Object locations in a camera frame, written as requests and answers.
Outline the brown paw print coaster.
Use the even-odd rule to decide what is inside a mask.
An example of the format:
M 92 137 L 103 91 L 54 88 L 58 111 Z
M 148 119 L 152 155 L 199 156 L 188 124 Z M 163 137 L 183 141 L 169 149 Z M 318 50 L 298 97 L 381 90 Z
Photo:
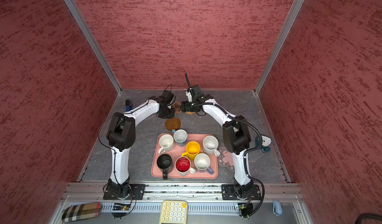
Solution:
M 181 114 L 182 113 L 182 110 L 181 110 L 182 104 L 181 104 L 181 102 L 179 102 L 179 101 L 174 102 L 173 107 L 175 109 L 175 114 Z

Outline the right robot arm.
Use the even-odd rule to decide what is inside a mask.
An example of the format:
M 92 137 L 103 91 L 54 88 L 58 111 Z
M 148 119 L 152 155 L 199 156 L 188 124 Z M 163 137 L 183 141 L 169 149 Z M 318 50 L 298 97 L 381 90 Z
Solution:
M 207 100 L 206 103 L 181 102 L 182 112 L 204 111 L 213 117 L 221 126 L 223 141 L 226 149 L 232 154 L 235 174 L 234 189 L 237 196 L 247 195 L 253 186 L 253 181 L 249 178 L 248 161 L 246 151 L 249 149 L 251 136 L 248 130 L 248 122 L 243 116 L 235 116 L 214 99 Z

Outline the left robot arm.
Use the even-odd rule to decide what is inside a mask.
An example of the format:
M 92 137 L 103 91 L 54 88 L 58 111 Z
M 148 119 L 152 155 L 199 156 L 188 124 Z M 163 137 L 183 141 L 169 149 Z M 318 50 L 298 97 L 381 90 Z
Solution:
M 121 199 L 128 196 L 130 192 L 128 158 L 136 140 L 136 126 L 153 114 L 159 118 L 173 118 L 174 101 L 174 95 L 151 96 L 138 107 L 128 112 L 116 112 L 111 117 L 106 139 L 112 152 L 112 174 L 107 187 Z

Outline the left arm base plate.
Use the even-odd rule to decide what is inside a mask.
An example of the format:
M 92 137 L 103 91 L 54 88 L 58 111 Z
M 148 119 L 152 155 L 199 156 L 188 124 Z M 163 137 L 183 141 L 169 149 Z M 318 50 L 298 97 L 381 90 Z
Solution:
M 106 188 L 104 189 L 103 199 L 125 201 L 125 200 L 130 200 L 131 198 L 133 198 L 136 200 L 142 200 L 145 193 L 145 188 L 146 188 L 145 184 L 130 184 L 130 188 L 129 188 L 130 194 L 125 198 L 119 198 L 118 195 L 114 191 L 112 191 L 111 188 L 106 186 Z

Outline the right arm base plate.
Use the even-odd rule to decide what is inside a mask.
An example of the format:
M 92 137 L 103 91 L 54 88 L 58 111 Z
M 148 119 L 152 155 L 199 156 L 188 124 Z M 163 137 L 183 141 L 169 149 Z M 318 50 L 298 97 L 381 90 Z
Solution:
M 239 197 L 233 184 L 222 184 L 221 193 L 223 200 L 259 201 L 261 200 L 261 190 L 258 185 L 253 185 L 249 194 Z

